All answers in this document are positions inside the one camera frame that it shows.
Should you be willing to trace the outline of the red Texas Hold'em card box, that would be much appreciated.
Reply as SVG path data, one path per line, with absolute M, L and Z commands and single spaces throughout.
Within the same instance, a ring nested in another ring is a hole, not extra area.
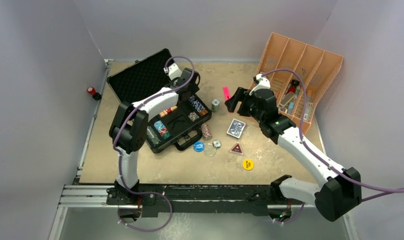
M 163 110 L 162 112 L 160 112 L 159 113 L 159 116 L 161 117 L 161 118 L 163 118 L 163 117 L 165 117 L 165 116 L 167 116 L 168 114 L 170 114 L 170 113 L 172 113 L 174 110 L 176 110 L 178 107 L 175 105 L 175 106 L 172 106 L 172 107 L 169 107 L 169 108 L 167 108 L 166 110 Z

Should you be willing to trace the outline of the green white chip stack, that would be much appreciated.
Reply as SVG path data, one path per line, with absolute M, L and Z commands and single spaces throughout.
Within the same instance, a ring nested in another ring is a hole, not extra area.
M 220 100 L 219 99 L 213 99 L 212 100 L 212 105 L 211 105 L 211 110 L 213 113 L 216 113 L 219 111 L 220 107 Z

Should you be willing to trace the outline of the red white chip stack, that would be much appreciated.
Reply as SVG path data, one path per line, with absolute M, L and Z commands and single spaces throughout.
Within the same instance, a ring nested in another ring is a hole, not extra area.
M 202 136 L 205 140 L 210 140 L 212 139 L 212 134 L 210 132 L 209 126 L 204 123 L 200 126 L 201 132 L 202 132 Z

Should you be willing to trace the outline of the small white chip pile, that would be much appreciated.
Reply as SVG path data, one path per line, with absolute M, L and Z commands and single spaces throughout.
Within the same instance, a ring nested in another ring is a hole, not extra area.
M 213 144 L 213 146 L 214 146 L 216 149 L 218 149 L 218 148 L 220 148 L 220 147 L 222 146 L 222 143 L 221 143 L 221 141 L 219 141 L 219 140 L 214 140 L 214 141 L 212 142 L 212 144 Z

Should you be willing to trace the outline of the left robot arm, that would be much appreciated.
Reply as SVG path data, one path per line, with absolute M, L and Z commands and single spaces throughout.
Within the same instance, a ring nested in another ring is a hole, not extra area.
M 138 152 L 146 141 L 149 121 L 167 108 L 188 100 L 197 92 L 196 81 L 200 79 L 197 71 L 190 68 L 164 70 L 171 81 L 157 92 L 138 101 L 122 100 L 109 130 L 113 148 L 119 157 L 119 174 L 116 179 L 122 188 L 119 198 L 128 205 L 134 204 L 139 197 L 139 191 L 134 188 L 139 182 Z

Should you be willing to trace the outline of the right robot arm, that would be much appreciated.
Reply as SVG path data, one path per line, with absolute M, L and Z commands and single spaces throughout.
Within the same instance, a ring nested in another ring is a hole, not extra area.
M 334 222 L 362 202 L 360 173 L 353 167 L 344 168 L 329 159 L 304 138 L 300 128 L 279 113 L 276 97 L 269 89 L 254 93 L 239 87 L 225 102 L 227 110 L 243 117 L 254 118 L 261 132 L 276 145 L 290 153 L 316 180 L 300 181 L 284 175 L 271 183 L 270 196 L 278 204 L 295 199 L 315 206 L 328 221 Z

